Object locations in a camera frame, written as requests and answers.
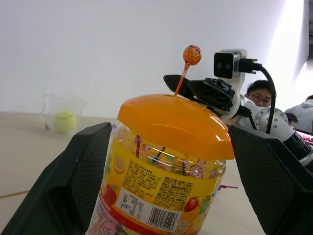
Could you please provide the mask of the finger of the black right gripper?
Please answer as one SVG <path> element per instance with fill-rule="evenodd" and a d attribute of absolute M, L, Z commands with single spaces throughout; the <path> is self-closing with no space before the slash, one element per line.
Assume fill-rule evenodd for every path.
<path fill-rule="evenodd" d="M 189 88 L 197 99 L 207 101 L 207 85 L 204 80 L 192 80 Z"/>
<path fill-rule="evenodd" d="M 170 89 L 170 91 L 174 92 L 176 91 L 176 88 L 179 84 L 179 81 L 181 79 L 181 76 L 179 74 L 170 74 L 170 75 L 164 75 L 163 80 L 167 87 Z M 183 97 L 191 97 L 191 90 L 189 88 L 190 80 L 187 78 L 183 79 L 182 85 L 179 89 L 178 94 Z"/>

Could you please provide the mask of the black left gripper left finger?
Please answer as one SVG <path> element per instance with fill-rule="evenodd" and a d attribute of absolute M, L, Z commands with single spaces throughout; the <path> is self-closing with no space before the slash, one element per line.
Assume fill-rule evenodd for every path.
<path fill-rule="evenodd" d="M 86 127 L 41 173 L 3 235 L 83 235 L 100 190 L 111 123 Z"/>

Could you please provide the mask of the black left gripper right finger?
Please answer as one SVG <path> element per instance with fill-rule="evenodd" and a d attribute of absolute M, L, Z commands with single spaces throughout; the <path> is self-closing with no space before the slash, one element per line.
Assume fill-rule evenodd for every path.
<path fill-rule="evenodd" d="M 236 164 L 246 195 L 267 235 L 313 233 L 313 175 L 276 137 L 232 126 Z"/>

